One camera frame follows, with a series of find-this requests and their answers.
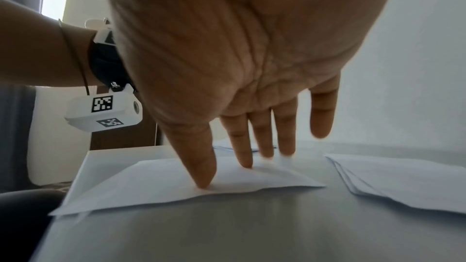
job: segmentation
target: hand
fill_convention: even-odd
[[[295,151],[297,95],[312,95],[311,131],[329,134],[340,70],[386,0],[110,0],[118,50],[151,114],[199,187],[216,172],[209,122],[235,154]]]

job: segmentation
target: gray curtain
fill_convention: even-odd
[[[12,1],[40,11],[41,0]],[[35,188],[27,169],[34,103],[35,87],[0,84],[0,192]]]

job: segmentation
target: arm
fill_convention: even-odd
[[[0,0],[0,82],[71,87],[83,86],[63,33],[56,20]],[[96,31],[63,24],[89,85],[101,84],[92,74],[87,57]]]

